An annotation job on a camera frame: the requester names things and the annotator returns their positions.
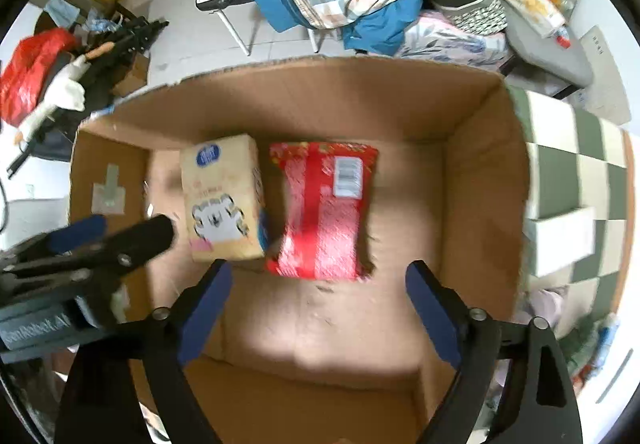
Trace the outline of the beige tissue pack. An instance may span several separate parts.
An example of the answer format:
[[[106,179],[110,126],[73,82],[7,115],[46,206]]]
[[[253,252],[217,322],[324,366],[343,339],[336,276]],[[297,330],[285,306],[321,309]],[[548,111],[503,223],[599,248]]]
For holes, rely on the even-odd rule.
[[[180,169],[193,259],[265,256],[266,203],[256,141],[240,134],[188,147],[180,153]]]

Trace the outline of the green white checkered tablecloth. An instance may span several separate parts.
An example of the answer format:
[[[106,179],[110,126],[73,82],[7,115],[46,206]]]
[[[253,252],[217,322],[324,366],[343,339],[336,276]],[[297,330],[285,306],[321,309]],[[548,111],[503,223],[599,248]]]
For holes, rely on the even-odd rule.
[[[601,372],[618,326],[634,242],[634,152],[628,135],[582,108],[509,90],[529,164],[521,285],[524,296],[568,287],[551,327],[575,391]]]

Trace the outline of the red snack bag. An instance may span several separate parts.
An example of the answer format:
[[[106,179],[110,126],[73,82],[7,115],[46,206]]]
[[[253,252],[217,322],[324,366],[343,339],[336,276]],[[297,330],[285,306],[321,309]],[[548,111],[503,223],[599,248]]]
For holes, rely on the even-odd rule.
[[[361,220],[378,150],[341,142],[274,143],[269,155],[285,176],[282,242],[266,269],[292,279],[356,281]]]

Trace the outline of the black white patterned bag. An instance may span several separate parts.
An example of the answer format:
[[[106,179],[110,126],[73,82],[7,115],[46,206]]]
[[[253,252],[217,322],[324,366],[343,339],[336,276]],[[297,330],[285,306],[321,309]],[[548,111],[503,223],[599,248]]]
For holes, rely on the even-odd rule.
[[[431,0],[434,8],[466,34],[490,36],[508,26],[500,0]]]

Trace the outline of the small brown cardboard box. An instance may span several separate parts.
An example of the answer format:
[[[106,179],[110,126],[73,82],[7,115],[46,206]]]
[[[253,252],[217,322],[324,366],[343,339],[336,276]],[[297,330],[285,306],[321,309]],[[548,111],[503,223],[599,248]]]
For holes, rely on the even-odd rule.
[[[115,97],[124,98],[148,84],[150,59],[136,53],[128,67],[122,67],[112,88]]]

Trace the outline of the floral pink cloth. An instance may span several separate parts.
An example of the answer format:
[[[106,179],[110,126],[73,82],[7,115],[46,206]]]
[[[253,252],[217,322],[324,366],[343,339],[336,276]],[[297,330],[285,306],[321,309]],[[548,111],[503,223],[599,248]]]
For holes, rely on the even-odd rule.
[[[482,36],[462,32],[436,11],[422,11],[405,30],[396,58],[427,60],[498,72],[512,56],[506,35]]]

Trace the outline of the open cardboard box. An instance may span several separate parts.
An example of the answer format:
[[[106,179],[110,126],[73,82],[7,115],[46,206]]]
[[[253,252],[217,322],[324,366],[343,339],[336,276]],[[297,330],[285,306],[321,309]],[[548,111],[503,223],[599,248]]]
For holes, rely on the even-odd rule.
[[[424,261],[467,305],[511,316],[527,149],[497,74],[372,56],[239,66],[157,89],[79,129],[70,215],[111,184],[117,232],[174,220],[174,247],[126,280],[140,320],[195,284],[180,153],[258,146],[268,244],[186,377],[226,443],[412,443],[450,385],[406,294]]]

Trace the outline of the lilac cloth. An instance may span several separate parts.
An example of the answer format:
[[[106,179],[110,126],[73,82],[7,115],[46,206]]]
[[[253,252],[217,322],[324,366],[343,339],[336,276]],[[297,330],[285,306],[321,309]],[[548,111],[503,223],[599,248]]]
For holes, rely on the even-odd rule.
[[[524,323],[534,317],[543,317],[551,327],[555,327],[561,320],[567,294],[567,286],[529,291],[520,303],[518,316]]]

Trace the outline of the yellow snack package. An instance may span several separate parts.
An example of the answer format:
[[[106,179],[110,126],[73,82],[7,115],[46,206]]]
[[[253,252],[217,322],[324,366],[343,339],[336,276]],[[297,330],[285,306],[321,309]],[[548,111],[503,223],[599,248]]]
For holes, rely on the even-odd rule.
[[[572,45],[565,19],[551,0],[505,0],[542,38],[553,38],[563,49]]]

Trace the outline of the white goose plush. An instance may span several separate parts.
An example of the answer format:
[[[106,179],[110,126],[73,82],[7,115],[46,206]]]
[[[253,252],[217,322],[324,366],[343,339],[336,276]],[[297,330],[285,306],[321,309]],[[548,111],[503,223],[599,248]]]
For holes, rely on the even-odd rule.
[[[17,127],[14,144],[20,145],[35,137],[36,131],[47,118],[52,118],[59,109],[72,112],[82,112],[85,109],[85,89],[79,83],[91,66],[91,62],[113,50],[113,41],[106,41],[103,45],[86,54],[77,56],[66,64],[56,74],[47,88],[41,102]]]

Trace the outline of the red plastic bag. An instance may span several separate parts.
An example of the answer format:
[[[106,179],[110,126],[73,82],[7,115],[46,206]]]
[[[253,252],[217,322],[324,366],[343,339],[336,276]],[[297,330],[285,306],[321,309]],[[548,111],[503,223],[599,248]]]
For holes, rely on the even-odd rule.
[[[58,53],[76,46],[76,37],[59,27],[20,41],[1,76],[1,119],[5,123],[17,127],[35,109]]]

